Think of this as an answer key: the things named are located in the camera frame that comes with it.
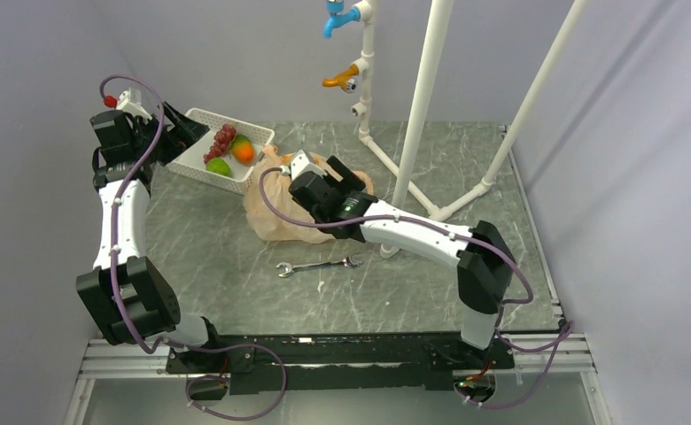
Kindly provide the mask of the fake red grapes bunch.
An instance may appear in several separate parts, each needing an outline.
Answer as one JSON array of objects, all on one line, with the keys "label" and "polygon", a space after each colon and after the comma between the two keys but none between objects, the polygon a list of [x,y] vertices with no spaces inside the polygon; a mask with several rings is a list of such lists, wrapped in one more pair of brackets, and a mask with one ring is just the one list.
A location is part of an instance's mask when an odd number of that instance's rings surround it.
[{"label": "fake red grapes bunch", "polygon": [[226,156],[236,134],[237,130],[234,125],[224,124],[221,129],[215,133],[214,141],[211,144],[208,153],[203,157],[204,163],[206,164],[206,162],[211,158],[222,158]]}]

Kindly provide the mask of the fake green fruit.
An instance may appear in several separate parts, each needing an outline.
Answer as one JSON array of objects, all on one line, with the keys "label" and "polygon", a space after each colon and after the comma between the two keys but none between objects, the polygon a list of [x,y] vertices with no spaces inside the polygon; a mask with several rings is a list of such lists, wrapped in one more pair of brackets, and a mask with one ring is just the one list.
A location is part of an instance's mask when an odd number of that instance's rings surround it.
[{"label": "fake green fruit", "polygon": [[233,171],[223,158],[211,158],[206,162],[206,171],[225,177],[232,177]]}]

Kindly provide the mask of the translucent orange plastic bag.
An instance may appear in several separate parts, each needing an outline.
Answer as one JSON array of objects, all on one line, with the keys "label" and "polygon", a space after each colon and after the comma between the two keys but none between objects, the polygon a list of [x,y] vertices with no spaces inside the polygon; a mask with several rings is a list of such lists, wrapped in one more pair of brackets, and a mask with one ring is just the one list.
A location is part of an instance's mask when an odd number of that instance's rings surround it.
[{"label": "translucent orange plastic bag", "polygon": [[267,207],[263,195],[266,195],[271,205],[283,215],[309,224],[314,222],[309,213],[291,197],[291,177],[278,172],[268,174],[265,178],[260,177],[269,168],[289,166],[293,155],[279,153],[278,147],[274,144],[262,148],[260,154],[261,159],[252,168],[248,190],[243,198],[246,220],[257,237],[267,242],[301,241],[310,244],[333,240],[334,236],[316,228],[291,224],[277,217]]}]

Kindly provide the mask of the fake mango orange green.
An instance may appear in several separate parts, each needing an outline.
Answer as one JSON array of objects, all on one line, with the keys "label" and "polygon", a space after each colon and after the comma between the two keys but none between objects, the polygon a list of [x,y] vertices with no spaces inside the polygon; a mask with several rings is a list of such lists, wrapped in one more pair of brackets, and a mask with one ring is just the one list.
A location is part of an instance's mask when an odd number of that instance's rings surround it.
[{"label": "fake mango orange green", "polygon": [[230,145],[230,152],[234,159],[244,166],[251,166],[256,158],[256,150],[251,140],[242,134],[236,134]]}]

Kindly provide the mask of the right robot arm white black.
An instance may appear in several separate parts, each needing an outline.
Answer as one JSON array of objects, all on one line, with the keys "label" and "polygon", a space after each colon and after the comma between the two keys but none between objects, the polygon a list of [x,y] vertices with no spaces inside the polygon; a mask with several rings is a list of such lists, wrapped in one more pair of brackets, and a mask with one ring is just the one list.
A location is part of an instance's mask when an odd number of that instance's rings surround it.
[{"label": "right robot arm white black", "polygon": [[312,217],[314,228],[337,239],[390,245],[454,269],[463,304],[458,355],[468,367],[482,366],[492,356],[516,265],[498,229],[486,221],[468,228],[404,212],[367,193],[364,182],[337,158],[327,162],[338,177],[304,151],[290,162],[289,192]]}]

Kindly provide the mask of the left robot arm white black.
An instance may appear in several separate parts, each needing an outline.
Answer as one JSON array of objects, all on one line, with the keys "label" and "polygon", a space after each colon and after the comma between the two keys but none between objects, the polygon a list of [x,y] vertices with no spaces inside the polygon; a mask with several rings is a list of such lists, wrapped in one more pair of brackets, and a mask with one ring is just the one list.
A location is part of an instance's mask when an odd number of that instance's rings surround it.
[{"label": "left robot arm white black", "polygon": [[146,216],[155,165],[180,156],[209,131],[169,104],[148,113],[134,100],[107,97],[107,111],[90,118],[99,141],[92,156],[93,186],[103,211],[101,240],[77,293],[105,340],[146,344],[151,337],[190,348],[190,361],[211,372],[225,349],[208,320],[181,310],[177,296],[147,257]]}]

